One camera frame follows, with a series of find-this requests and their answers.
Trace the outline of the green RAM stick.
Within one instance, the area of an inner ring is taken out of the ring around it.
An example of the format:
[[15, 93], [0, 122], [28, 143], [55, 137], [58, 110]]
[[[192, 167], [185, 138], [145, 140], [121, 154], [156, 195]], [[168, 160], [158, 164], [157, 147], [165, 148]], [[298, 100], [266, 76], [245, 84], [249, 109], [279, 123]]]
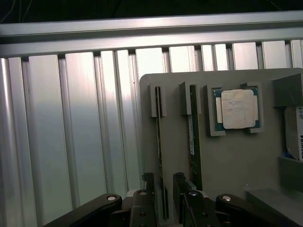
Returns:
[[197, 102], [196, 86], [190, 85], [190, 104], [191, 115], [188, 116], [189, 125], [189, 144], [190, 144], [190, 168], [191, 181], [200, 191], [203, 190], [202, 169], [200, 155], [200, 136], [199, 136], [199, 111]]
[[163, 161], [162, 161], [162, 139], [161, 139], [161, 98], [160, 98], [160, 87], [155, 88], [155, 96], [156, 96], [156, 107], [157, 107], [157, 138], [158, 138], [158, 154], [159, 154], [159, 169], [160, 169], [160, 181], [161, 188], [165, 191], [165, 182], [163, 177]]

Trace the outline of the grey parts rack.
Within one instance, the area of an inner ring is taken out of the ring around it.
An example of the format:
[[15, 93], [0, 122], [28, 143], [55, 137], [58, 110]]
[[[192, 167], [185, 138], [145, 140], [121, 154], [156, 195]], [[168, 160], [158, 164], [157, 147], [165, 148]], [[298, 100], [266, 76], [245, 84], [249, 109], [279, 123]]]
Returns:
[[[173, 200], [173, 175], [191, 187], [188, 116], [196, 86], [203, 194], [232, 194], [282, 214], [303, 227], [303, 161], [286, 149], [285, 109], [303, 106], [303, 69], [151, 73], [141, 77], [141, 130], [145, 173], [154, 174], [156, 226], [182, 226]], [[160, 87], [165, 191], [161, 188], [155, 88]], [[258, 89], [260, 128], [215, 130], [212, 91]]]

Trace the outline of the CPU with silver lid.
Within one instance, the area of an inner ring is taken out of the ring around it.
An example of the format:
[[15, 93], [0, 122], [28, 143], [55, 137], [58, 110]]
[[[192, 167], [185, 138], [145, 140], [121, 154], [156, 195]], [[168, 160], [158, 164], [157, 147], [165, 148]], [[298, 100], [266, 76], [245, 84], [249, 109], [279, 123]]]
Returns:
[[260, 128], [256, 87], [233, 90], [215, 88], [212, 95], [216, 131]]

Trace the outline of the silver Toshiba hard disk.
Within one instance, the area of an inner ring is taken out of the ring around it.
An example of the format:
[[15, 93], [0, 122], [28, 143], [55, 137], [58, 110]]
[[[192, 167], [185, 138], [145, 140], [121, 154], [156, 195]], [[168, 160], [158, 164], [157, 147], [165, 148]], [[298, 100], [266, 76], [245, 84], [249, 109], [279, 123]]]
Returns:
[[295, 159], [303, 161], [303, 106], [285, 109], [286, 149]]

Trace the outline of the aluminium frame rail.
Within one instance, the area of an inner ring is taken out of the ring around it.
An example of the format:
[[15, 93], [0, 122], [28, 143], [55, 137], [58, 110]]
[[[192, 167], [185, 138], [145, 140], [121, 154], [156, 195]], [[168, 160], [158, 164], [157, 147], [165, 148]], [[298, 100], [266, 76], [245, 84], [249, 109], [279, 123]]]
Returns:
[[303, 10], [0, 24], [0, 57], [303, 38]]

